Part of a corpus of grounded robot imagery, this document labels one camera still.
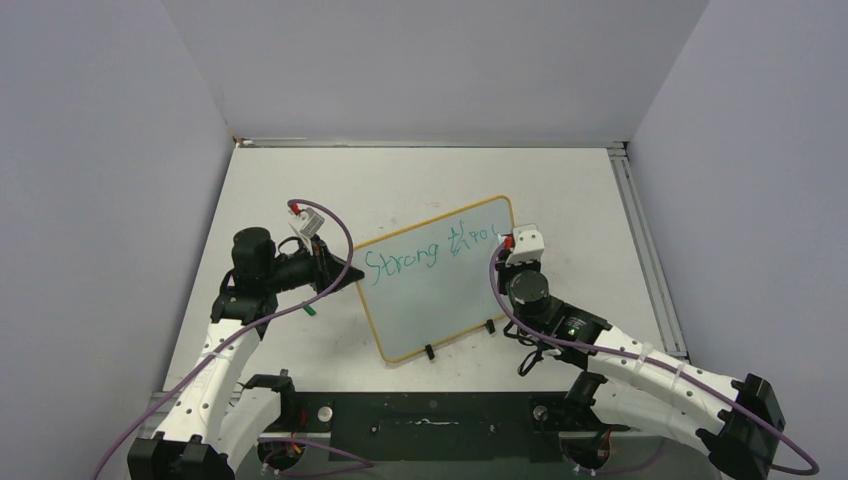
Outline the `yellow framed whiteboard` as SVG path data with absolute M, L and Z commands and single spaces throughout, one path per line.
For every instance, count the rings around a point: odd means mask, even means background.
M 356 286 L 381 358 L 402 362 L 502 318 L 490 257 L 515 225 L 505 195 L 356 246 Z

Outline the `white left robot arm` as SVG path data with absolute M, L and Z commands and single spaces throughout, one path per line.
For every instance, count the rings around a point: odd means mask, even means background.
M 149 438 L 127 455 L 133 479 L 232 479 L 266 427 L 290 428 L 298 416 L 286 373 L 256 374 L 247 397 L 230 402 L 247 361 L 277 311 L 278 294 L 302 286 L 319 297 L 360 281 L 363 271 L 331 254 L 318 235 L 280 253 L 268 230 L 250 227 L 234 237 L 233 268 L 224 277 L 196 367 L 178 384 L 177 401 Z

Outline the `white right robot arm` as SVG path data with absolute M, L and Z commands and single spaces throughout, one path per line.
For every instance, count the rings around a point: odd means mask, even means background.
M 639 341 L 549 291 L 538 260 L 496 251 L 488 275 L 495 299 L 521 336 L 580 369 L 565 402 L 579 428 L 622 425 L 687 445 L 731 479 L 765 479 L 785 417 L 772 385 L 754 373 L 713 373 Z

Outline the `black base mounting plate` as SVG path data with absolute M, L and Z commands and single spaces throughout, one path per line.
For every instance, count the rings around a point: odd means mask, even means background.
M 326 434 L 372 461 L 555 462 L 558 437 L 590 443 L 608 428 L 563 392 L 298 392 L 264 431 Z

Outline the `aluminium rail right side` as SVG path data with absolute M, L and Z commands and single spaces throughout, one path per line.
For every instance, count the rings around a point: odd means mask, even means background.
M 616 143 L 607 152 L 664 350 L 673 357 L 688 359 L 689 351 L 639 196 L 627 144 Z

